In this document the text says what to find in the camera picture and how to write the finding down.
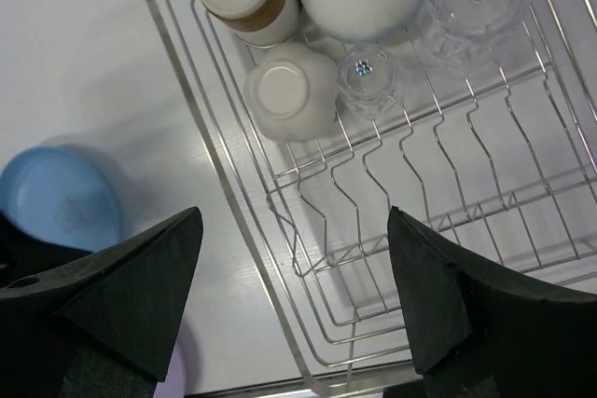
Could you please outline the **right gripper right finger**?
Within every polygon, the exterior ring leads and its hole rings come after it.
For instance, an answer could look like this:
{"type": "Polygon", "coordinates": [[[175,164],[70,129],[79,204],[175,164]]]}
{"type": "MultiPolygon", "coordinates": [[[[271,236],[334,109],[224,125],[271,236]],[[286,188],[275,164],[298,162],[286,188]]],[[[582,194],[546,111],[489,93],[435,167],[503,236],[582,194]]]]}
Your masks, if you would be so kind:
{"type": "Polygon", "coordinates": [[[430,397],[592,397],[596,297],[505,268],[392,208],[391,266],[430,397]]]}

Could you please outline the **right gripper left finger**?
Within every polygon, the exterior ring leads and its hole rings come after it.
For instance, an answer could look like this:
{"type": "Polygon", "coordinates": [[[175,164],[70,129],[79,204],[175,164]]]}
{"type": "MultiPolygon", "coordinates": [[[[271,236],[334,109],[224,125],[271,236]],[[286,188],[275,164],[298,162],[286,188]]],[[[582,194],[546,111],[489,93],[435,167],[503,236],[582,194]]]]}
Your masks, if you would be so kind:
{"type": "Polygon", "coordinates": [[[183,210],[97,253],[1,222],[1,393],[150,397],[168,372],[203,236],[183,210]]]}

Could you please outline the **purple plastic plate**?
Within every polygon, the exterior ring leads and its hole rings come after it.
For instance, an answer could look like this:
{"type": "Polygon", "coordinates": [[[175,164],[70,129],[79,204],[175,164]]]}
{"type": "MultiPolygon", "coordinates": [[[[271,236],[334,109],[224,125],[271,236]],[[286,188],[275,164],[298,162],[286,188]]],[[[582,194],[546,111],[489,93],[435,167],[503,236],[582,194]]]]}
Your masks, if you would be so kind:
{"type": "Polygon", "coordinates": [[[154,398],[184,398],[187,385],[185,323],[181,323],[165,379],[158,382],[154,398]]]}

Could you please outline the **blue plastic plate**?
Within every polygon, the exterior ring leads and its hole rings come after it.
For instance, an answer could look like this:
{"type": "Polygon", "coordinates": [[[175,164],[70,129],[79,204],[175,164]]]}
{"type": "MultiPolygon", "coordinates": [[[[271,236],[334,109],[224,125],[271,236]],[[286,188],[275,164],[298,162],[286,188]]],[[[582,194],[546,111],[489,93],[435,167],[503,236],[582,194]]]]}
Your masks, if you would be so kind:
{"type": "Polygon", "coordinates": [[[1,212],[39,240],[92,253],[123,239],[118,195],[104,173],[64,146],[35,146],[1,171],[1,212]]]}

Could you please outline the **small clear glass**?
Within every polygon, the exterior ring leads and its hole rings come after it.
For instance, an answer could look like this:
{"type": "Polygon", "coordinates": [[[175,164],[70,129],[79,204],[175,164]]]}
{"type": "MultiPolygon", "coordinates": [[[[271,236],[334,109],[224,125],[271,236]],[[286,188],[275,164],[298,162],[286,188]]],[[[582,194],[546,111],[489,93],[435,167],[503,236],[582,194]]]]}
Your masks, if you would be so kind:
{"type": "Polygon", "coordinates": [[[402,81],[397,58],[379,44],[354,45],[338,64],[342,100],[351,111],[370,121],[404,104],[402,81]]]}

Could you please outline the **flower patterned small dish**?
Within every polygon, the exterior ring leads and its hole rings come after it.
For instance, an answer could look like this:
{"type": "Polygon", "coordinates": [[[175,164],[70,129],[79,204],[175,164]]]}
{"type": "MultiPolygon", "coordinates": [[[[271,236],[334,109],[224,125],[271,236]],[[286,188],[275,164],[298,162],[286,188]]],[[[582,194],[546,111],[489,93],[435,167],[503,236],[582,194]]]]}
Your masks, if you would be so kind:
{"type": "Polygon", "coordinates": [[[257,128],[276,143],[333,134],[340,89],[337,64],[300,43],[271,48],[248,75],[243,97],[257,128]]]}

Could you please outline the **large clear glass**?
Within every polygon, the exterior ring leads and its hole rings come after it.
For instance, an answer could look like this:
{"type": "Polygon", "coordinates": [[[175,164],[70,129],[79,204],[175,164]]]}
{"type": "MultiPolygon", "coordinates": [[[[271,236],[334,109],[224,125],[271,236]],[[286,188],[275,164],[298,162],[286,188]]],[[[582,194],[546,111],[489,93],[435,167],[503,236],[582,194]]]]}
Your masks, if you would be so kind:
{"type": "Polygon", "coordinates": [[[531,0],[424,0],[419,36],[438,62],[463,72],[493,61],[519,28],[531,0]]]}

